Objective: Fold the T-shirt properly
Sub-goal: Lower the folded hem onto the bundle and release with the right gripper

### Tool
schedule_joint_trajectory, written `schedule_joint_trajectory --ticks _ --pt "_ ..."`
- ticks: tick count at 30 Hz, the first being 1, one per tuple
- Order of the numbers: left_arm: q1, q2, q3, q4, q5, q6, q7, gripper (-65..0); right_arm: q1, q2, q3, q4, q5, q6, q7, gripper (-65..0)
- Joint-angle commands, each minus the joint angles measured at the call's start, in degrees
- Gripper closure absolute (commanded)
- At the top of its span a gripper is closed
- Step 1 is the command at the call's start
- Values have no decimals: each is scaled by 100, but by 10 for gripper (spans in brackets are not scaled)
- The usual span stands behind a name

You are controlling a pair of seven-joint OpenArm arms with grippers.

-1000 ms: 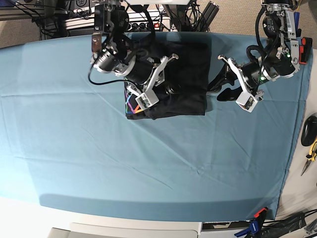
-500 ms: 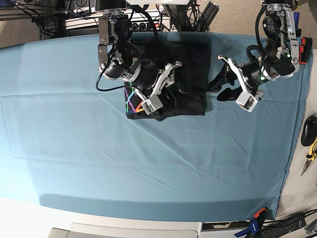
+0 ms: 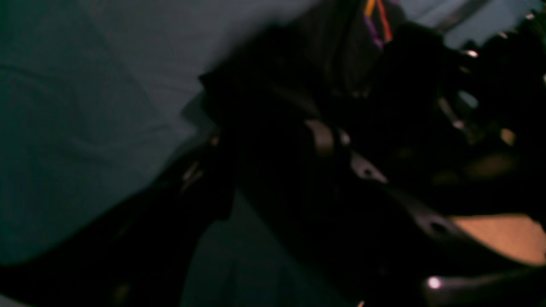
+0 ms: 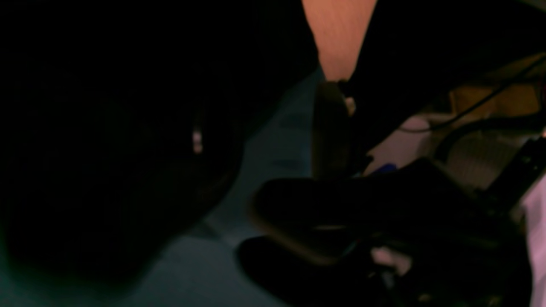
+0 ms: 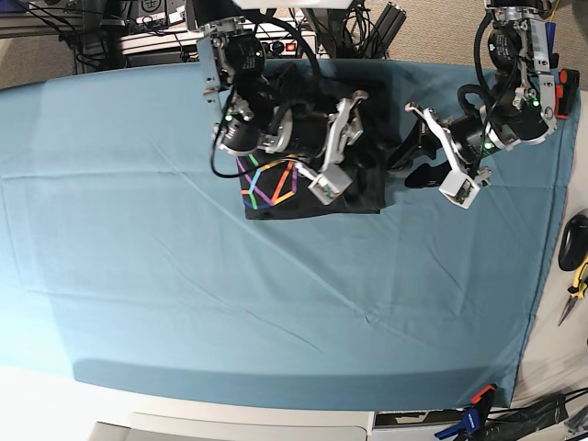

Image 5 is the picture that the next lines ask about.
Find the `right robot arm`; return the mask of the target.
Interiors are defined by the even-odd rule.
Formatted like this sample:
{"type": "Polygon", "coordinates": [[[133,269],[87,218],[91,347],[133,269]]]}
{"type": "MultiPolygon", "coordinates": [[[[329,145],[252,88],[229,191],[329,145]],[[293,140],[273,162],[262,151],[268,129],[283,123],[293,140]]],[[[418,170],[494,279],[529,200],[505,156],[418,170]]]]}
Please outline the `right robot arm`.
{"type": "Polygon", "coordinates": [[[362,135],[358,105],[365,90],[323,75],[316,55],[301,33],[272,13],[243,11],[233,1],[188,1],[187,27],[201,33],[199,63],[204,95],[215,106],[211,150],[235,157],[259,153],[259,169],[292,161],[325,174],[345,159],[345,148],[362,135]],[[271,24],[301,46],[308,73],[294,63],[266,70],[266,49],[253,28],[271,24]]]}

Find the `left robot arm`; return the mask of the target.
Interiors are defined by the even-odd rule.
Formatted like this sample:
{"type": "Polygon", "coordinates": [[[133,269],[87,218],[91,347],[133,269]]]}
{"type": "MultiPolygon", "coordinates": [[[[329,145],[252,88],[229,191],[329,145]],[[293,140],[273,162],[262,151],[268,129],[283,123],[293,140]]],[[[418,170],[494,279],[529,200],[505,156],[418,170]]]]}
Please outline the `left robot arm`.
{"type": "Polygon", "coordinates": [[[391,173],[410,168],[421,156],[446,160],[419,166],[409,188],[441,187],[451,175],[464,188],[484,186],[484,158],[519,143],[543,142],[557,128],[556,81],[551,68],[546,18],[549,1],[488,1],[474,38],[477,81],[459,88],[459,119],[441,119],[431,108],[406,106],[417,121],[390,157],[391,173]]]}

